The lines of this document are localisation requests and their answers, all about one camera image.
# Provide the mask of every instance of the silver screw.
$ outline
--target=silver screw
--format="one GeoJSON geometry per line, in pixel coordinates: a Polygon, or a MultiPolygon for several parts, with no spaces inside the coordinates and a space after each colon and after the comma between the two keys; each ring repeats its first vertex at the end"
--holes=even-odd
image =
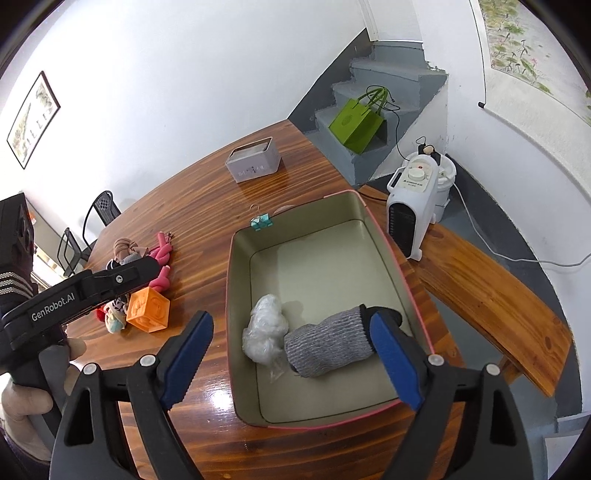
{"type": "Polygon", "coordinates": [[[139,364],[142,367],[151,367],[156,363],[156,357],[154,355],[144,355],[139,359],[139,364]]]}
{"type": "Polygon", "coordinates": [[[486,371],[489,372],[489,374],[493,375],[494,377],[501,374],[501,369],[499,368],[498,365],[495,365],[495,364],[488,364],[486,366],[486,371]]]}
{"type": "Polygon", "coordinates": [[[96,372],[96,364],[85,365],[82,371],[85,375],[92,375],[94,372],[96,372]]]}
{"type": "Polygon", "coordinates": [[[441,355],[429,355],[429,363],[432,364],[434,367],[440,367],[445,363],[445,360],[441,355]]]}

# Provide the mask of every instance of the staircase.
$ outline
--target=staircase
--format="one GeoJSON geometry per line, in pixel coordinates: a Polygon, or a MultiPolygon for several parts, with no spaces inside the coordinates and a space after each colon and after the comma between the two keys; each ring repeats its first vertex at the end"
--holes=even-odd
{"type": "Polygon", "coordinates": [[[420,43],[404,41],[375,42],[371,56],[353,59],[350,69],[353,77],[349,81],[332,86],[336,104],[317,111],[317,130],[305,133],[351,185],[360,186],[445,84],[447,74],[429,67],[420,43]],[[335,138],[329,126],[347,101],[364,95],[370,85],[388,88],[400,110],[382,112],[386,121],[365,152],[357,155],[335,138]]]}

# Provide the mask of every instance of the human hand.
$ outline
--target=human hand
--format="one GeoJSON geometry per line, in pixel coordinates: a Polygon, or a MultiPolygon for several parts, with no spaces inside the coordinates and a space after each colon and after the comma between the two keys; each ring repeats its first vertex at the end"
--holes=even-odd
{"type": "MultiPolygon", "coordinates": [[[[70,345],[70,360],[75,360],[86,352],[86,344],[80,339],[68,339],[70,345]]],[[[70,365],[66,371],[64,390],[70,395],[78,379],[80,371],[70,365]]],[[[48,462],[51,452],[33,428],[28,416],[42,415],[51,410],[53,400],[51,395],[37,388],[15,385],[12,379],[2,392],[0,400],[0,423],[5,432],[22,450],[38,460],[48,462]]]]}

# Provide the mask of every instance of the pink rope toy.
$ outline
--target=pink rope toy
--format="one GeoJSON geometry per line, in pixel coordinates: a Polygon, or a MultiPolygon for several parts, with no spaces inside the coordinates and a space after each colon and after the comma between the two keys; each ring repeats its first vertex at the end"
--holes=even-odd
{"type": "Polygon", "coordinates": [[[173,246],[170,244],[171,235],[164,236],[163,232],[158,232],[158,246],[150,252],[150,256],[158,261],[158,265],[162,267],[157,278],[153,279],[148,286],[152,287],[158,293],[162,293],[170,288],[170,280],[168,274],[170,273],[170,252],[173,251],[173,246]]]}

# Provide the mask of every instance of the orange cube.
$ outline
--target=orange cube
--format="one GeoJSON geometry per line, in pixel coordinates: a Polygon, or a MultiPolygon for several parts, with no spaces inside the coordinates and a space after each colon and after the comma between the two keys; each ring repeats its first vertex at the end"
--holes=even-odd
{"type": "Polygon", "coordinates": [[[127,321],[144,332],[157,332],[168,326],[169,311],[170,300],[146,287],[131,294],[127,321]]]}

